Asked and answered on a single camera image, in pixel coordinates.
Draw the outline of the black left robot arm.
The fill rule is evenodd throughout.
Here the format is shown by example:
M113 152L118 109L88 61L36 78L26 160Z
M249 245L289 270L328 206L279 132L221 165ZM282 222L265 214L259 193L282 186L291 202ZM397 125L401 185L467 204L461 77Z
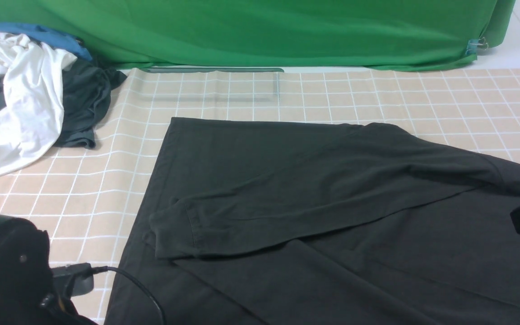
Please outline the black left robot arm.
M93 290L89 263L50 267L50 239L24 218L0 215L0 325L92 325L71 298Z

